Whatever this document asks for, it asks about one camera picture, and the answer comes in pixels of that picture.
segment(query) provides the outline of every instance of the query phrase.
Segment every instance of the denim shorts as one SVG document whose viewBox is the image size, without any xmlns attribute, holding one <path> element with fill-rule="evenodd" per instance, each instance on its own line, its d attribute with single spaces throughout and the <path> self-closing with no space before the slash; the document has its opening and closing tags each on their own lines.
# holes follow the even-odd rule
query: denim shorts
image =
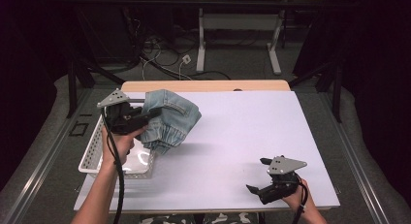
<svg viewBox="0 0 411 224">
<path fill-rule="evenodd" d="M 169 90 L 146 92 L 142 113 L 159 107 L 163 108 L 161 114 L 149 120 L 141 141 L 145 148 L 165 154 L 185 140 L 202 114 L 191 101 Z"/>
</svg>

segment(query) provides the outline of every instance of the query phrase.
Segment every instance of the plastic basket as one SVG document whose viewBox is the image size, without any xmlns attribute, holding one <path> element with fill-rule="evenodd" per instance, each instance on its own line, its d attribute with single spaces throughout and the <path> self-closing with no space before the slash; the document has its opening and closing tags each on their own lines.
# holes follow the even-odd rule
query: plastic basket
<svg viewBox="0 0 411 224">
<path fill-rule="evenodd" d="M 88 143 L 87 149 L 79 163 L 79 171 L 95 177 L 100 170 L 102 162 L 102 128 L 103 119 L 100 116 Z M 127 162 L 123 165 L 124 178 L 148 178 L 151 177 L 155 152 L 144 148 L 142 143 L 134 139 L 134 147 L 127 155 Z"/>
</svg>

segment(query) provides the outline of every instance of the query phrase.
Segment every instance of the person's right arm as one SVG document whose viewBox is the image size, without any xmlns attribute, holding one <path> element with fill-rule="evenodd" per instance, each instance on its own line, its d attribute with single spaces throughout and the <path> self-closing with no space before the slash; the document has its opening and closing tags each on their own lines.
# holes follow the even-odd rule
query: person's right arm
<svg viewBox="0 0 411 224">
<path fill-rule="evenodd" d="M 304 219 L 307 224 L 327 223 L 326 219 L 323 217 L 323 215 L 321 215 L 320 211 L 315 207 L 314 201 L 312 200 L 312 197 L 311 197 L 311 193 L 309 192 L 307 181 L 305 181 L 305 179 L 302 178 L 301 182 L 307 187 L 308 199 L 307 199 L 307 202 L 305 203 L 305 208 L 300 218 Z M 294 194 L 286 198 L 283 198 L 282 200 L 285 203 L 287 203 L 287 205 L 294 212 L 297 212 L 301 204 L 301 195 L 303 195 L 302 193 L 303 193 L 302 187 L 299 186 L 297 188 L 297 191 Z"/>
</svg>

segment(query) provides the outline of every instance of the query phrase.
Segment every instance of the table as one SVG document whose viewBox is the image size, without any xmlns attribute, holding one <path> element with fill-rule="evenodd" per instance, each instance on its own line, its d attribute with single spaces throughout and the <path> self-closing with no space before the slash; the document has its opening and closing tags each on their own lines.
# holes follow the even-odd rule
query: table
<svg viewBox="0 0 411 224">
<path fill-rule="evenodd" d="M 203 9 L 199 10 L 199 52 L 197 57 L 197 72 L 204 70 L 206 57 L 206 42 L 204 39 L 205 29 L 253 29 L 253 30 L 272 30 L 271 42 L 267 44 L 269 60 L 275 75 L 281 75 L 278 58 L 275 53 L 275 46 L 282 25 L 284 11 L 278 15 L 236 15 L 236 14 L 205 14 Z"/>
<path fill-rule="evenodd" d="M 123 212 L 198 213 L 273 211 L 245 184 L 266 187 L 270 177 L 260 158 L 284 154 L 307 163 L 297 173 L 310 183 L 319 208 L 339 201 L 312 138 L 296 94 L 283 80 L 130 81 L 130 98 L 169 89 L 199 106 L 202 118 L 182 145 L 155 158 L 149 179 L 126 179 Z M 93 178 L 87 176 L 74 209 L 84 201 Z M 111 202 L 115 211 L 118 189 Z"/>
</svg>

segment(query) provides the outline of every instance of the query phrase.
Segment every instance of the gray carpet floor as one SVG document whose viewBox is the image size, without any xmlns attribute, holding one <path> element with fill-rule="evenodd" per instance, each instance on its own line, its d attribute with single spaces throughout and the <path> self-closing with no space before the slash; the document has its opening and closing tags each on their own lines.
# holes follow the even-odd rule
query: gray carpet floor
<svg viewBox="0 0 411 224">
<path fill-rule="evenodd" d="M 205 71 L 223 72 L 232 80 L 292 80 L 305 34 L 306 29 L 288 31 L 286 47 L 277 48 L 283 73 L 275 76 L 266 52 L 270 33 L 210 31 L 206 35 Z M 161 47 L 162 52 L 156 58 L 158 63 L 167 65 L 177 59 L 177 63 L 167 68 L 178 71 L 180 58 L 189 54 L 192 61 L 180 71 L 184 75 L 196 74 L 195 37 L 177 39 L 174 50 Z M 154 57 L 157 52 L 147 54 Z M 143 63 L 117 75 L 125 80 L 173 80 Z M 97 122 L 95 107 L 116 87 L 98 74 L 94 78 L 97 85 L 93 89 L 79 85 L 79 108 L 71 119 L 65 118 L 67 77 L 55 83 L 58 95 L 53 109 L 16 173 L 0 193 L 2 223 L 68 223 L 73 218 L 73 206 L 85 177 L 78 165 Z M 226 79 L 213 73 L 196 78 Z M 322 211 L 324 216 L 330 223 L 411 223 L 409 207 L 387 182 L 362 141 L 352 95 L 343 89 L 342 123 L 336 123 L 330 112 L 330 94 L 317 93 L 313 87 L 315 81 L 315 78 L 305 81 L 294 90 L 341 203 L 339 208 Z M 38 184 L 30 184 L 36 178 L 40 178 Z M 290 211 L 266 213 L 267 223 L 291 223 L 292 219 Z M 139 216 L 123 214 L 121 220 L 121 223 L 138 223 Z"/>
</svg>

